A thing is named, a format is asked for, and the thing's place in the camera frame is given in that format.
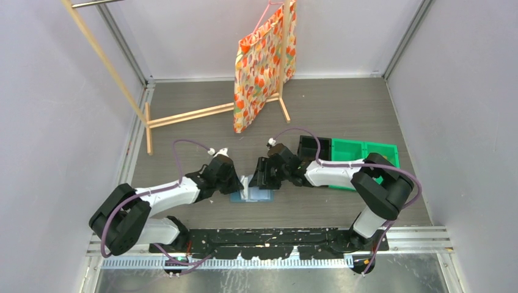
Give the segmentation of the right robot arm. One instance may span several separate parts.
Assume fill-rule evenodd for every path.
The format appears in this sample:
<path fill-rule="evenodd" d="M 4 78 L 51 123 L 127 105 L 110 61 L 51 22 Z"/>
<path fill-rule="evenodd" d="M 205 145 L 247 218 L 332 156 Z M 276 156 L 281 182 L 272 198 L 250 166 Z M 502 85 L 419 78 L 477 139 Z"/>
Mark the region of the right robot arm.
<path fill-rule="evenodd" d="M 395 167 L 379 153 L 354 161 L 309 160 L 297 157 L 280 143 L 258 159 L 248 186 L 277 190 L 283 181 L 298 187 L 353 188 L 366 204 L 348 232 L 349 244 L 360 251 L 373 243 L 376 231 L 398 218 L 409 205 L 413 189 L 421 189 L 416 177 Z"/>

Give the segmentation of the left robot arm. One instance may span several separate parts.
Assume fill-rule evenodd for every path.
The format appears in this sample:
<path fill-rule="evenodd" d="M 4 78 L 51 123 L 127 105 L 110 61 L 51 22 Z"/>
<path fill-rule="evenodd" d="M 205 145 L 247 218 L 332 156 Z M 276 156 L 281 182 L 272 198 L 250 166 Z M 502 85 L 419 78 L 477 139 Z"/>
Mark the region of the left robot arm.
<path fill-rule="evenodd" d="M 183 251 L 190 241 L 189 230 L 174 216 L 157 219 L 168 209 L 194 204 L 213 196 L 243 190 L 233 161 L 226 155 L 215 155 L 200 170 L 187 173 L 171 183 L 135 189 L 118 185 L 89 220 L 92 231 L 101 240 L 105 258 L 119 256 L 135 245 L 167 247 L 174 253 Z"/>

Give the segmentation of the blue leather card holder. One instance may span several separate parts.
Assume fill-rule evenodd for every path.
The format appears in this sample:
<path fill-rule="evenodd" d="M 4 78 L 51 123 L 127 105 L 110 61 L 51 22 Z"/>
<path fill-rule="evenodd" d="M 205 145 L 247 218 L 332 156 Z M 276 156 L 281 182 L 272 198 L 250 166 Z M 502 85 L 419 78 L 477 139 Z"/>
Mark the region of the blue leather card holder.
<path fill-rule="evenodd" d="M 273 190 L 249 187 L 248 185 L 251 179 L 252 175 L 239 177 L 239 180 L 244 188 L 243 190 L 230 194 L 231 203 L 258 203 L 274 201 Z"/>

